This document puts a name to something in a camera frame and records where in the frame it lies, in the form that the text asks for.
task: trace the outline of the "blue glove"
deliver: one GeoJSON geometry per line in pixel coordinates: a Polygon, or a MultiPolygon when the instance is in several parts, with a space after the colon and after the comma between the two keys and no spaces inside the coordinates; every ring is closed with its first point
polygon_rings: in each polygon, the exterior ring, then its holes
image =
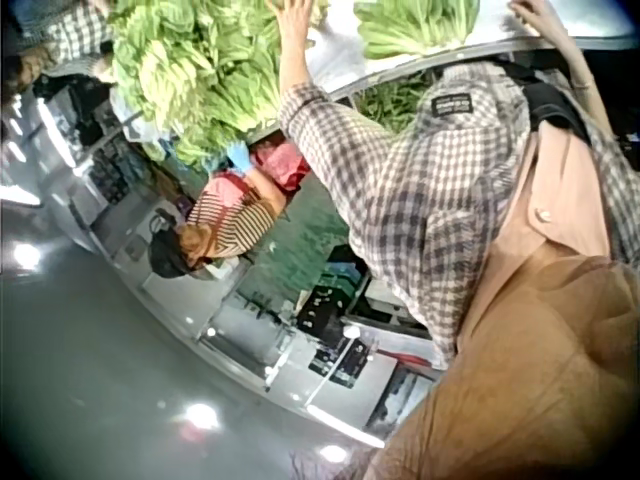
{"type": "Polygon", "coordinates": [[[227,157],[238,170],[246,175],[253,168],[249,159],[249,149],[244,142],[236,142],[227,147],[227,157]]]}

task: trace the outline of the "black hat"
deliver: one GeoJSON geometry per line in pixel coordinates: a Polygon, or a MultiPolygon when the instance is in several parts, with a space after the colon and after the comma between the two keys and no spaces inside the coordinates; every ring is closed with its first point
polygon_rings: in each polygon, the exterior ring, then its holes
{"type": "Polygon", "coordinates": [[[149,245],[149,263],[153,273],[162,278],[178,278],[192,272],[180,248],[180,238],[173,228],[153,234],[149,245]]]}

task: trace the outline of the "market stall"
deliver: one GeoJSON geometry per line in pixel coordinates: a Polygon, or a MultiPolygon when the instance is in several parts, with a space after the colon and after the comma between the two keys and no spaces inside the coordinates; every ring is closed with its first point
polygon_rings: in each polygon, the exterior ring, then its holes
{"type": "MultiPolygon", "coordinates": [[[[583,49],[625,50],[637,45],[633,23],[615,2],[556,0],[553,4],[583,49]]],[[[418,97],[435,80],[436,67],[547,47],[515,22],[502,0],[479,2],[463,42],[433,46],[422,55],[368,59],[359,24],[352,0],[333,0],[324,22],[311,34],[309,69],[314,81],[335,100],[377,121],[389,120],[392,130],[410,121],[416,102],[394,104],[392,115],[387,115],[381,99],[405,99],[407,92],[418,97]]],[[[251,145],[278,131],[275,118],[263,117],[258,123],[259,127],[243,131],[251,145]]],[[[217,126],[211,126],[214,134],[217,126]]],[[[177,137],[184,135],[179,125],[173,127],[177,137]]],[[[181,149],[176,151],[177,156],[169,155],[160,164],[176,180],[173,188],[150,193],[141,188],[114,187],[112,191],[104,187],[99,198],[106,200],[99,211],[79,212],[79,222],[96,249],[118,269],[140,301],[207,362],[285,408],[341,431],[355,429],[364,435],[365,443],[379,446],[437,379],[430,370],[433,346],[428,333],[366,272],[353,280],[349,295],[331,311],[333,327],[338,325],[340,330],[336,337],[331,327],[330,348],[324,333],[329,320],[322,332],[313,322],[301,327],[299,314],[307,308],[304,301],[296,306],[301,293],[317,287],[326,261],[347,242],[348,235],[312,174],[301,182],[273,229],[249,255],[226,270],[221,267],[225,273],[220,277],[168,281],[154,276],[144,252],[157,209],[179,216],[179,198],[196,196],[207,181],[208,172],[196,168],[201,165],[185,166],[181,149]],[[312,209],[314,215],[308,215],[312,209]],[[303,271],[299,277],[290,268],[292,262],[303,271]],[[343,335],[343,326],[356,328],[350,331],[357,335],[343,335]],[[388,414],[392,407],[395,413],[388,414]]],[[[100,160],[99,168],[94,167],[95,158],[86,169],[81,163],[76,167],[78,175],[87,183],[101,184],[100,172],[108,173],[112,164],[111,158],[107,160],[100,160]]],[[[334,284],[321,286],[331,290],[322,291],[324,295],[334,293],[334,284]]],[[[312,292],[311,298],[320,297],[312,292]]]]}

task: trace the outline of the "vendor counter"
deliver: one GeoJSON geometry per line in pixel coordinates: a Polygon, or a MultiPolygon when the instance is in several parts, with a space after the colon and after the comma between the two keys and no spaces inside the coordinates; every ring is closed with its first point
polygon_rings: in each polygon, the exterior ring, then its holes
{"type": "MultiPolygon", "coordinates": [[[[624,50],[637,46],[634,25],[616,2],[554,0],[552,3],[581,48],[624,50]]],[[[316,43],[307,52],[311,75],[336,100],[349,99],[373,85],[453,62],[549,47],[518,24],[504,0],[481,0],[475,28],[466,43],[455,50],[434,49],[426,57],[367,60],[363,57],[357,27],[353,1],[336,0],[329,8],[322,32],[312,32],[316,43]]],[[[258,141],[277,128],[273,125],[256,132],[252,139],[258,141]]],[[[367,298],[370,304],[395,320],[381,328],[379,323],[353,309],[344,316],[346,324],[360,329],[359,341],[367,348],[367,361],[355,383],[348,386],[326,380],[335,373],[331,372],[331,366],[320,366],[317,371],[309,368],[314,362],[322,365],[323,358],[318,354],[318,345],[296,330],[294,322],[287,323],[278,312],[265,312],[237,295],[244,273],[234,276],[232,284],[225,284],[215,305],[202,310],[204,313],[199,316],[175,311],[177,304],[173,301],[171,308],[162,305],[159,300],[169,298],[170,285],[161,284],[151,273],[145,276],[146,272],[132,278],[124,261],[128,248],[125,243],[146,235],[148,217],[158,206],[155,200],[142,198],[147,206],[141,209],[128,206],[128,211],[138,212],[136,215],[117,221],[107,216],[102,220],[103,224],[118,225],[124,234],[116,237],[112,233],[110,238],[123,239],[124,243],[103,244],[100,235],[89,233],[96,244],[95,251],[105,255],[132,292],[167,328],[205,361],[247,388],[364,443],[380,446],[437,380],[438,374],[429,368],[433,345],[428,333],[408,326],[403,320],[404,306],[389,297],[375,280],[367,282],[367,289],[358,292],[358,297],[367,298]],[[141,225],[140,217],[145,217],[145,225],[141,225]],[[238,353],[238,346],[242,346],[243,354],[238,353]]]]}

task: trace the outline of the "tan shirt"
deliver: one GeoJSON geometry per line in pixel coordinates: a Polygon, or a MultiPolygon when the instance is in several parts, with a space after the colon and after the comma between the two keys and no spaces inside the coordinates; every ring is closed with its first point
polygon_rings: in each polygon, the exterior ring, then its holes
{"type": "Polygon", "coordinates": [[[458,336],[458,351],[468,344],[498,292],[528,259],[543,253],[541,247],[547,243],[587,257],[610,255],[600,183],[589,147],[572,133],[542,122],[539,132],[529,138],[514,200],[491,244],[458,336]]]}

